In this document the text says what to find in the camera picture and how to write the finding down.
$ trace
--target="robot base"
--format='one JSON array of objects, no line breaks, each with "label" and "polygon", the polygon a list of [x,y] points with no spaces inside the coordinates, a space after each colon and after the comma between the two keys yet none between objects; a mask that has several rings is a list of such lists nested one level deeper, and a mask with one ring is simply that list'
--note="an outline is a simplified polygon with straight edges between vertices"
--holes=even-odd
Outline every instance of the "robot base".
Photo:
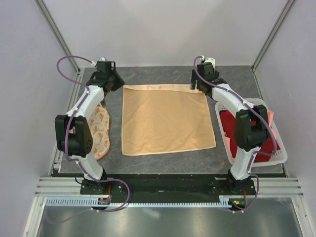
[{"label": "robot base", "polygon": [[[107,174],[103,169],[101,180],[106,180]],[[81,195],[107,195],[110,183],[99,183],[93,180],[83,179],[80,189]]]},{"label": "robot base", "polygon": [[247,195],[256,194],[255,186],[250,176],[243,180],[236,180],[231,174],[231,170],[228,171],[226,179],[213,178],[210,186],[212,193],[219,196],[243,196],[243,190],[246,191]]}]

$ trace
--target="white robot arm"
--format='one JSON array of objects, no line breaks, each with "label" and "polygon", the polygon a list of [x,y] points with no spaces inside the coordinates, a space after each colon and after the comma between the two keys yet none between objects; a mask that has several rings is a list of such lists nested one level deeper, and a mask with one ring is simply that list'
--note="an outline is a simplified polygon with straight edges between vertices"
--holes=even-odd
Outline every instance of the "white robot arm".
[{"label": "white robot arm", "polygon": [[[267,128],[249,110],[249,107],[255,110],[266,122],[268,122],[267,109],[263,105],[255,106],[239,95],[238,98],[233,95],[234,91],[227,82],[219,78],[219,72],[215,70],[215,59],[204,60],[203,58],[202,63],[197,65],[197,72],[204,80],[218,87],[205,83],[197,76],[195,70],[192,70],[191,89],[197,88],[214,100],[221,102],[236,118],[234,137],[238,148],[234,165],[228,173],[228,178],[234,183],[233,186],[236,186],[249,179],[256,153],[269,138]],[[255,121],[256,124],[251,125],[250,120]]]},{"label": "white robot arm", "polygon": [[[88,121],[107,93],[119,89],[125,83],[116,72],[115,62],[102,58],[97,62],[96,69],[87,83],[88,89],[85,89],[75,106],[65,115],[58,115],[55,119],[57,148],[65,152],[65,139],[68,134],[68,155],[72,157],[68,159],[79,164],[87,180],[91,178],[86,174],[96,180],[106,179],[105,170],[98,164],[92,151],[93,139]],[[73,132],[70,133],[67,131],[67,125],[72,115],[74,116],[70,130]]]}]

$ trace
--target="beige towel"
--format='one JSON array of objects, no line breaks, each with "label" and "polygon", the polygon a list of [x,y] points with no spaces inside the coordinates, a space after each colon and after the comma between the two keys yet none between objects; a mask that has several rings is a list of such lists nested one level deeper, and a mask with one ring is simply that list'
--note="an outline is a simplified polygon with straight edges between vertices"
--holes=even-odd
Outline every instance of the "beige towel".
[{"label": "beige towel", "polygon": [[122,153],[128,156],[216,146],[206,96],[190,85],[127,85],[123,89]]}]

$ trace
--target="plastic basket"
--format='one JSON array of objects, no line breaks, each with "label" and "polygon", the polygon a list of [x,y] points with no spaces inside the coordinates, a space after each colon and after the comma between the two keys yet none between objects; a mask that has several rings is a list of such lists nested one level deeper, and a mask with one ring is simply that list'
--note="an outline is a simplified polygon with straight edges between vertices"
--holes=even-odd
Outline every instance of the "plastic basket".
[{"label": "plastic basket", "polygon": [[[253,103],[254,105],[264,105],[266,108],[268,108],[266,103],[263,100],[261,100],[261,99],[248,98],[246,100],[249,101],[250,103]],[[221,130],[221,134],[222,134],[222,139],[223,139],[223,142],[224,142],[225,150],[226,150],[229,162],[231,164],[234,164],[235,158],[232,157],[232,155],[230,153],[230,150],[229,150],[229,144],[226,143],[224,130],[223,130],[222,122],[221,122],[221,118],[219,117],[219,112],[222,111],[222,110],[227,110],[227,109],[225,108],[225,106],[223,106],[223,104],[221,104],[220,102],[217,102],[216,105],[215,105],[215,111],[216,111],[216,116],[217,116],[217,120],[218,120],[218,123],[219,123],[219,127],[220,127],[220,130]],[[273,156],[271,156],[269,161],[253,163],[252,167],[260,167],[260,166],[269,166],[269,165],[281,164],[281,163],[286,162],[286,160],[287,160],[287,153],[286,153],[284,144],[282,142],[282,139],[280,137],[280,134],[279,134],[279,132],[277,130],[277,127],[276,127],[274,121],[272,122],[272,126],[271,127],[273,128],[273,130],[276,133],[277,143],[280,146],[280,150],[278,150]]]}]

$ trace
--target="metal floor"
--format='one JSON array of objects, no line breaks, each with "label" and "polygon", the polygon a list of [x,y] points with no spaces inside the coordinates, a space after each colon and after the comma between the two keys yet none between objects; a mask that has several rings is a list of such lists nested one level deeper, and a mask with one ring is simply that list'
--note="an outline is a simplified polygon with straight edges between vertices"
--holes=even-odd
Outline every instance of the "metal floor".
[{"label": "metal floor", "polygon": [[[62,221],[87,207],[45,207]],[[38,237],[301,237],[291,199],[257,199],[243,214],[216,208],[127,207],[87,212],[61,225],[43,217]]]},{"label": "metal floor", "polygon": [[[250,66],[218,66],[217,70],[230,86],[244,98],[259,98],[259,91]],[[85,68],[82,82],[87,82],[95,68]],[[192,67],[118,68],[127,85],[190,84]],[[122,92],[120,88],[106,97],[110,114],[110,150],[99,164],[107,173],[227,173],[231,168],[220,133],[214,106],[208,98],[215,133],[216,147],[200,151],[124,156],[121,151]],[[62,159],[60,173],[81,173],[75,163]],[[282,165],[255,167],[253,173],[283,173]]]}]

